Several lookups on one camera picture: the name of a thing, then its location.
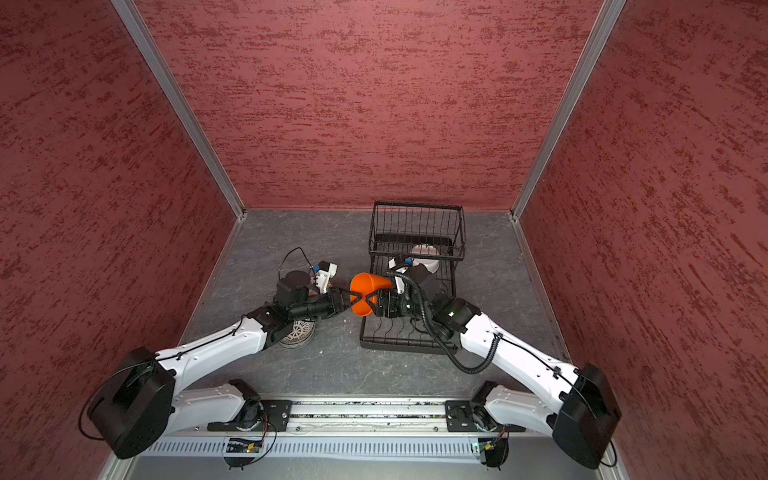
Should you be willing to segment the orange square bowl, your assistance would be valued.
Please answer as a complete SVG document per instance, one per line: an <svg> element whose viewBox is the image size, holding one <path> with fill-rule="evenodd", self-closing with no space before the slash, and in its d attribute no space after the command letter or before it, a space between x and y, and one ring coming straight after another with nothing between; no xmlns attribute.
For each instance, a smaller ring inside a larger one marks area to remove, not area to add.
<svg viewBox="0 0 768 480"><path fill-rule="evenodd" d="M350 282L350 290L365 294L365 297L362 299L377 299L378 302L379 296L375 294L375 290L381 287L387 288L389 286L392 286L392 283L388 278L371 273L359 273L355 275ZM364 317L363 310L352 311L358 317Z"/></svg>

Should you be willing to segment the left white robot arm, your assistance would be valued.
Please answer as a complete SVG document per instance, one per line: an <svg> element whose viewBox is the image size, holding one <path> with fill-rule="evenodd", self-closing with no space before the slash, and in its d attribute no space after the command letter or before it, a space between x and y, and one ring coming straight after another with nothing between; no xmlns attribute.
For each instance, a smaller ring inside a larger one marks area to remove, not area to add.
<svg viewBox="0 0 768 480"><path fill-rule="evenodd" d="M265 433L268 416L247 382L235 379L197 390L192 384L279 343L296 322L333 318L362 299L359 293L332 287L302 304L267 303L233 325L179 347L132 350L87 400L80 416L119 459L144 452L164 435L208 424Z"/></svg>

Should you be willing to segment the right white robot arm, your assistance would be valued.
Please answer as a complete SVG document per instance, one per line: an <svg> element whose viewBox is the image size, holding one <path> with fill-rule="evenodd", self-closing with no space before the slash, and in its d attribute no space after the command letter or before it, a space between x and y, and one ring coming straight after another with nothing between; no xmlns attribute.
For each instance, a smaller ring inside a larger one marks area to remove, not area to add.
<svg viewBox="0 0 768 480"><path fill-rule="evenodd" d="M586 468L616 467L613 435L622 413L597 366L577 367L537 350L478 306L445 294L423 265L401 263L384 275L360 273L350 288L358 316L418 319L463 373L475 375L496 366L524 386L529 393L523 396L494 382L478 391L481 408L496 424L548 434Z"/></svg>

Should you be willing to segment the white lattice patterned bowl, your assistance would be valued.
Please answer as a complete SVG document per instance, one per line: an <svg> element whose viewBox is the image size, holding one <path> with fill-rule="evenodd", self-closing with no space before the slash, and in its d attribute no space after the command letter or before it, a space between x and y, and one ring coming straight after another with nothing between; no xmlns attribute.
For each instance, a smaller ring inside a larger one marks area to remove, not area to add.
<svg viewBox="0 0 768 480"><path fill-rule="evenodd" d="M301 348L307 345L313 338L316 324L312 321L296 321L292 330L279 344L284 348Z"/></svg>

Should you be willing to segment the right corner aluminium profile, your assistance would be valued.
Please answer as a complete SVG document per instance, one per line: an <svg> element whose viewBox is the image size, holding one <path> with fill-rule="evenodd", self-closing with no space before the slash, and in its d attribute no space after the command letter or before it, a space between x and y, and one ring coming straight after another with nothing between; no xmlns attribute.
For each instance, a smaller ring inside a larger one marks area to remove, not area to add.
<svg viewBox="0 0 768 480"><path fill-rule="evenodd" d="M522 219L525 208L549 163L555 147L625 5L625 0L605 0L602 2L582 52L558 103L552 122L547 129L531 169L511 209L511 219L513 222L519 223Z"/></svg>

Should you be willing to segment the corner aluminium profile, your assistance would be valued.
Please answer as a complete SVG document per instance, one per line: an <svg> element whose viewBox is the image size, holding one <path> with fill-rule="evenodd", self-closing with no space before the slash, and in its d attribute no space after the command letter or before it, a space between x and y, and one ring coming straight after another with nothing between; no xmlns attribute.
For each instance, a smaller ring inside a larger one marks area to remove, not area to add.
<svg viewBox="0 0 768 480"><path fill-rule="evenodd" d="M531 169L511 209L511 219L513 222L519 223L522 219L525 208L549 163L555 147L625 5L625 0L605 0L602 2L582 52L558 103L552 122L547 129Z"/></svg>
<svg viewBox="0 0 768 480"><path fill-rule="evenodd" d="M247 212L245 204L153 39L136 3L129 0L112 0L111 4L204 161L220 192L227 200L236 220L242 222Z"/></svg>

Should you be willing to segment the left corner aluminium profile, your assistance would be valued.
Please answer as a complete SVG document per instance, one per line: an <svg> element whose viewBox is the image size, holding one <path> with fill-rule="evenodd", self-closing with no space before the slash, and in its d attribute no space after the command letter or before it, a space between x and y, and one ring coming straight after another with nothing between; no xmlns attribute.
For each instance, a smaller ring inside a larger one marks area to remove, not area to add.
<svg viewBox="0 0 768 480"><path fill-rule="evenodd" d="M247 212L245 204L153 39L136 3L129 0L112 0L111 4L204 161L220 192L227 200L236 220L242 222Z"/></svg>

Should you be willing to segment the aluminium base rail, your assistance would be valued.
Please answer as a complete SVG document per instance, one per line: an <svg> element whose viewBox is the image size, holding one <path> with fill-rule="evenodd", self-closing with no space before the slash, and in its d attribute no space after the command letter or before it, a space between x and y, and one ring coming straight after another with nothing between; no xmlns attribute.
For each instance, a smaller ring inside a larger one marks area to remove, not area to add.
<svg viewBox="0 0 768 480"><path fill-rule="evenodd" d="M548 410L531 396L522 395L500 385L488 384L468 401L446 400L442 403L417 401L403 402L340 401L310 403L300 407L296 402L263 400L272 422L280 431L293 417L311 418L373 418L405 419L432 418L443 409L448 430L494 431L503 425L547 433L561 423L581 419L595 421L607 412L602 401L571 390L564 395L558 411ZM164 434L211 422L228 421L243 405L243 396L230 384L220 388L195 390L176 398L157 395L146 401L135 401L122 414L114 413L110 420L103 419L104 432L133 435L156 441Z"/></svg>

